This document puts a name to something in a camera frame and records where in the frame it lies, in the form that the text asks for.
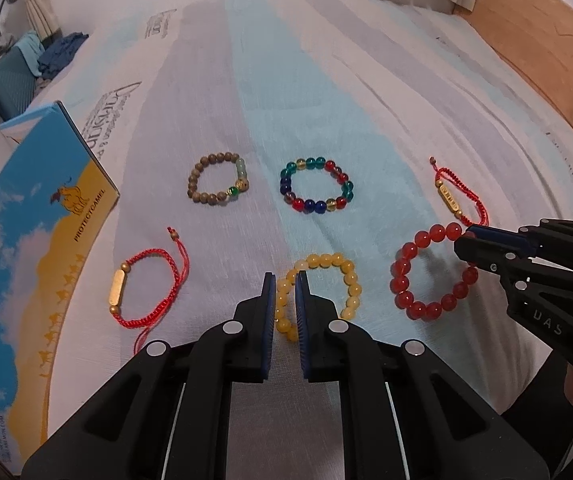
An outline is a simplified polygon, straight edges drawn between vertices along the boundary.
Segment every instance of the bed sheet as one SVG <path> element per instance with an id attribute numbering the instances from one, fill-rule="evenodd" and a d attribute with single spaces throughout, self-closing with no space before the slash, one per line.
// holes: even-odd
<path id="1" fill-rule="evenodd" d="M 363 286 L 354 322 L 392 344 L 425 341 L 499 412 L 547 357 L 547 346 L 506 316 L 492 275 L 429 324 L 407 319 L 388 287 L 401 245 L 420 228 L 452 221 L 431 155 L 481 196 L 494 226 L 573 218 L 573 130 L 461 18 L 375 0 L 143 9 L 86 41 L 39 97 L 55 99 L 121 198 L 62 327 L 49 433 L 131 357 L 137 334 L 109 315 L 108 286 L 120 262 L 145 248 L 176 256 L 166 226 L 180 233 L 191 269 L 150 340 L 195 340 L 257 295 L 264 272 L 283 276 L 309 253 L 341 251 Z M 193 164 L 227 151 L 246 160 L 250 189 L 226 206 L 194 204 L 186 196 Z M 355 198 L 345 210 L 305 216 L 284 203 L 280 170 L 308 156 L 332 158 L 350 174 Z M 226 189 L 231 172 L 208 168 L 200 186 Z M 313 172 L 296 174 L 294 188 L 320 198 L 338 192 Z M 457 281 L 463 264 L 450 245 L 413 261 L 419 299 L 439 298 Z M 313 293 L 343 304 L 339 272 L 309 274 Z M 124 316 L 148 313 L 169 285 L 165 262 L 138 264 Z M 232 479 L 341 478 L 337 386 L 305 383 L 297 345 L 276 333 L 268 382 L 234 386 L 229 444 Z"/>

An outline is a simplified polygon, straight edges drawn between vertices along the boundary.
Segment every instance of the yellow bead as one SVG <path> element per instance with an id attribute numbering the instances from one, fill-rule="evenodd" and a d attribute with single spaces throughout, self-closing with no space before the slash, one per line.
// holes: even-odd
<path id="1" fill-rule="evenodd" d="M 287 306 L 287 295 L 284 292 L 276 294 L 276 306 Z"/>
<path id="2" fill-rule="evenodd" d="M 320 265 L 320 256 L 317 254 L 309 254 L 307 256 L 307 263 L 309 264 L 309 269 L 314 269 Z"/>
<path id="3" fill-rule="evenodd" d="M 340 267 L 344 263 L 342 253 L 333 253 L 332 259 L 333 266 L 335 267 Z"/>
<path id="4" fill-rule="evenodd" d="M 358 283 L 358 275 L 353 271 L 347 272 L 344 275 L 344 283 L 346 283 L 347 285 L 353 285 L 354 283 Z"/>
<path id="5" fill-rule="evenodd" d="M 340 317 L 342 317 L 342 319 L 350 321 L 354 317 L 356 317 L 356 311 L 353 310 L 352 308 L 345 308 L 342 310 L 342 312 L 340 312 Z"/>
<path id="6" fill-rule="evenodd" d="M 291 283 L 289 283 L 289 280 L 280 278 L 278 280 L 278 283 L 276 283 L 276 288 L 278 289 L 278 292 L 282 292 L 283 294 L 288 294 L 289 291 L 291 290 Z"/>
<path id="7" fill-rule="evenodd" d="M 321 254 L 320 266 L 323 269 L 328 269 L 331 266 L 332 262 L 333 262 L 333 256 L 331 256 L 330 254 L 327 254 L 327 253 Z"/>
<path id="8" fill-rule="evenodd" d="M 297 276 L 297 270 L 291 269 L 286 274 L 286 278 L 291 282 L 291 285 L 295 285 L 295 277 Z"/>
<path id="9" fill-rule="evenodd" d="M 362 285 L 359 283 L 354 283 L 349 287 L 350 296 L 359 296 L 360 294 L 362 294 Z"/>
<path id="10" fill-rule="evenodd" d="M 357 296 L 351 296 L 347 298 L 347 308 L 352 308 L 355 310 L 358 306 L 360 306 L 360 299 Z"/>
<path id="11" fill-rule="evenodd" d="M 276 329 L 278 329 L 279 333 L 285 334 L 289 331 L 290 328 L 291 322 L 286 317 L 278 319 L 278 322 L 276 323 Z"/>
<path id="12" fill-rule="evenodd" d="M 297 341 L 297 326 L 291 326 L 289 331 L 286 333 L 286 338 L 294 343 Z"/>
<path id="13" fill-rule="evenodd" d="M 356 266 L 351 260 L 345 260 L 345 262 L 340 266 L 340 270 L 342 270 L 342 272 L 345 274 L 347 272 L 351 272 L 355 268 Z"/>
<path id="14" fill-rule="evenodd" d="M 306 260 L 298 260 L 295 265 L 293 266 L 293 268 L 295 270 L 297 270 L 298 272 L 300 270 L 308 270 L 309 269 L 309 264 L 307 263 Z"/>

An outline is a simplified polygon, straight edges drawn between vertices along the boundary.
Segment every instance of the red cord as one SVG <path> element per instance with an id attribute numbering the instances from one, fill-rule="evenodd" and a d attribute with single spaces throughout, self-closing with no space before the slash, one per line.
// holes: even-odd
<path id="1" fill-rule="evenodd" d="M 167 227 L 171 238 L 174 237 L 174 233 L 177 235 L 175 229 Z M 180 291 L 180 287 L 186 281 L 186 277 L 188 276 L 188 268 L 189 268 L 189 260 L 188 260 L 188 253 L 186 252 L 186 247 L 180 241 L 180 238 L 175 238 L 175 242 L 178 245 L 178 249 L 180 251 L 180 255 L 182 256 L 183 266 L 182 272 L 178 271 L 178 266 L 175 264 L 175 261 L 170 256 L 167 251 L 164 249 L 147 249 L 140 253 L 137 253 L 132 258 L 129 258 L 126 263 L 130 266 L 138 262 L 139 260 L 146 258 L 147 256 L 152 256 L 154 254 L 163 257 L 167 262 L 169 262 L 170 268 L 173 272 L 173 286 L 169 291 L 169 294 L 166 298 L 164 298 L 158 305 L 151 311 L 148 316 L 141 317 L 140 319 L 124 319 L 120 313 L 114 314 L 113 317 L 116 318 L 119 324 L 121 324 L 124 328 L 144 328 L 140 335 L 135 339 L 135 343 L 133 345 L 133 353 L 134 355 L 137 354 L 144 346 L 144 342 L 146 341 L 146 337 L 149 335 L 151 330 L 162 320 L 164 315 L 169 310 L 170 306 L 173 304 L 175 299 L 178 296 L 178 292 Z"/>
<path id="2" fill-rule="evenodd" d="M 455 187 L 457 187 L 457 189 L 462 191 L 467 196 L 467 198 L 475 204 L 475 208 L 477 209 L 478 215 L 480 216 L 480 221 L 478 222 L 478 225 L 484 225 L 484 226 L 489 225 L 489 215 L 487 213 L 486 207 L 483 204 L 483 201 L 480 200 L 480 197 L 477 196 L 473 191 L 471 191 L 467 186 L 465 186 L 465 184 L 457 177 L 457 175 L 453 171 L 449 170 L 449 168 L 438 168 L 436 164 L 436 159 L 434 157 L 431 157 L 429 159 L 429 162 L 431 163 L 433 169 L 436 172 L 436 180 L 442 179 L 450 182 Z M 468 219 L 467 216 L 464 215 L 464 213 L 462 214 L 462 216 L 460 216 L 459 220 L 461 220 L 462 223 L 467 227 L 473 225 L 473 222 L 470 219 Z"/>

